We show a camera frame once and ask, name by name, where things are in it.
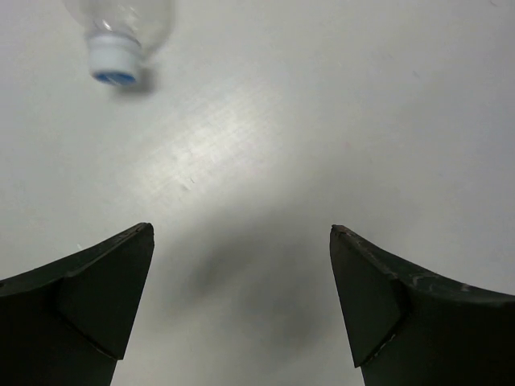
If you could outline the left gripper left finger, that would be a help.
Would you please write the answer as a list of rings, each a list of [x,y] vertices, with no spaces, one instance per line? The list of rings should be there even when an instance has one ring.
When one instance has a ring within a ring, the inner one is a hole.
[[[3,385],[109,385],[124,358],[155,247],[136,224],[1,281]]]

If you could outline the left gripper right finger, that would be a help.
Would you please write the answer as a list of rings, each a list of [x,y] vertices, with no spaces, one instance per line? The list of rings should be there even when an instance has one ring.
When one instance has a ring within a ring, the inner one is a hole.
[[[513,296],[431,272],[341,225],[330,258],[367,385],[513,384]]]

